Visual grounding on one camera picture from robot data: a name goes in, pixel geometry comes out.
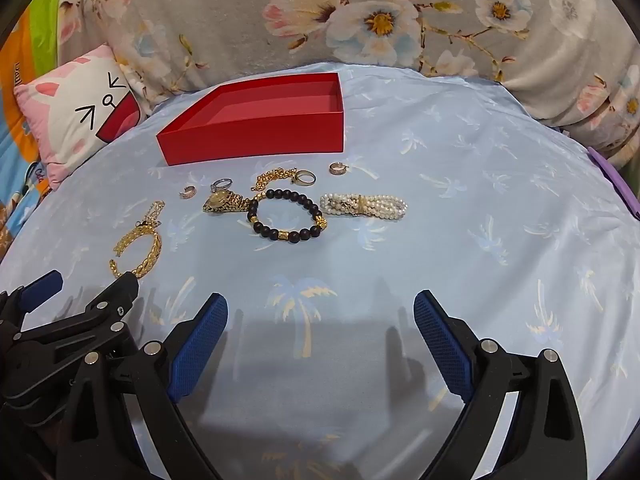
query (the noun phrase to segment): pink pillow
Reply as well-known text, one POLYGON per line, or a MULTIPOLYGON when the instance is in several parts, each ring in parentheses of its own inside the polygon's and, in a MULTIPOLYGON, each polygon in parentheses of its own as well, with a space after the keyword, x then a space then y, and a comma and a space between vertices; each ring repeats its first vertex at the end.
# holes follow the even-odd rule
POLYGON ((14 89, 51 189, 145 119, 107 45, 14 89))

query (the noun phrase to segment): light blue bedsheet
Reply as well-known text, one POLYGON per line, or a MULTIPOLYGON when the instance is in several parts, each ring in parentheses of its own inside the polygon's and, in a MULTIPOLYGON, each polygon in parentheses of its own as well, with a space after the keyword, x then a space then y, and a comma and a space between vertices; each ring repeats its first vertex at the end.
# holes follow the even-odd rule
MULTIPOLYGON (((532 120, 501 86, 335 64, 287 73, 325 71, 342 83, 344 154, 168 168, 155 135, 206 92, 181 96, 46 197, 0 266, 0 290, 58 269, 63 291, 27 328, 80 312, 112 282, 115 243, 164 200, 162 253, 128 322, 139 342, 162 340, 210 293, 226 297, 227 331, 180 404, 225 480, 418 478, 462 408, 413 321, 425 288, 509 352, 559 351, 595 479, 640 416, 638 222, 584 148, 532 120), (349 173, 331 176, 335 161, 349 173), (255 235, 244 214, 202 212, 214 180, 232 178, 247 196, 278 166, 313 171, 318 182, 296 190, 316 202, 326 192, 392 194, 408 213, 328 217, 321 237, 292 245, 255 235), (196 197, 180 199, 189 184, 196 197)), ((262 203, 260 218, 310 225, 280 201, 262 203)), ((142 261, 148 238, 120 268, 142 261)), ((513 406, 510 395, 477 475, 492 468, 513 406)), ((162 474, 140 423, 136 434, 162 474)))

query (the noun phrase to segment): blue gripper pad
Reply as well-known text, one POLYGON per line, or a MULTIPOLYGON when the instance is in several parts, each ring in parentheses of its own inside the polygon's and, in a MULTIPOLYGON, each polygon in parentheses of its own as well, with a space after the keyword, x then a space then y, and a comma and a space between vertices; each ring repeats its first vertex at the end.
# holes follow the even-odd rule
POLYGON ((62 283, 62 275, 57 270, 52 270, 31 285, 27 285, 20 294, 20 310, 33 312, 49 298, 59 293, 62 290, 62 283))
POLYGON ((415 323, 438 365, 438 370, 449 391, 467 403, 474 394, 471 361, 443 317, 448 318, 431 293, 424 290, 415 297, 415 323))
POLYGON ((219 294, 212 294, 208 301, 209 305, 205 304, 203 307, 206 312, 176 354, 172 364, 171 382, 167 393, 175 403, 193 391, 214 347, 225 331, 228 317, 225 298, 219 294))

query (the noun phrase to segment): red box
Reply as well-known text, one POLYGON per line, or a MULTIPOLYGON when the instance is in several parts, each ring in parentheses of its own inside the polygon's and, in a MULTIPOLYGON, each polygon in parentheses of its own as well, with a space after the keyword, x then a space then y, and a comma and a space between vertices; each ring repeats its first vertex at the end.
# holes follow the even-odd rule
POLYGON ((169 166, 236 156, 344 149, 337 73, 295 74, 221 85, 158 134, 169 166))

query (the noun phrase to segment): black bead bracelet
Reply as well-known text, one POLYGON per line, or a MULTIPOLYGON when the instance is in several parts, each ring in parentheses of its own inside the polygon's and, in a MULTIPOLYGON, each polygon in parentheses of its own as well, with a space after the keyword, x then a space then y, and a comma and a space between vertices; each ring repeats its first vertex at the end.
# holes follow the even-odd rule
POLYGON ((271 240, 285 240, 292 244, 297 244, 300 240, 309 240, 309 238, 318 238, 320 233, 326 229, 326 220, 322 216, 320 208, 314 204, 314 201, 307 198, 306 195, 300 194, 297 191, 291 191, 289 189, 268 189, 262 193, 258 193, 253 200, 249 200, 248 213, 246 217, 248 221, 253 224, 254 231, 261 235, 263 238, 269 238, 271 240), (265 198, 284 198, 285 200, 291 200, 292 202, 298 202, 302 207, 307 209, 316 223, 309 229, 300 229, 298 231, 279 231, 273 229, 262 222, 258 221, 258 204, 260 200, 265 198))

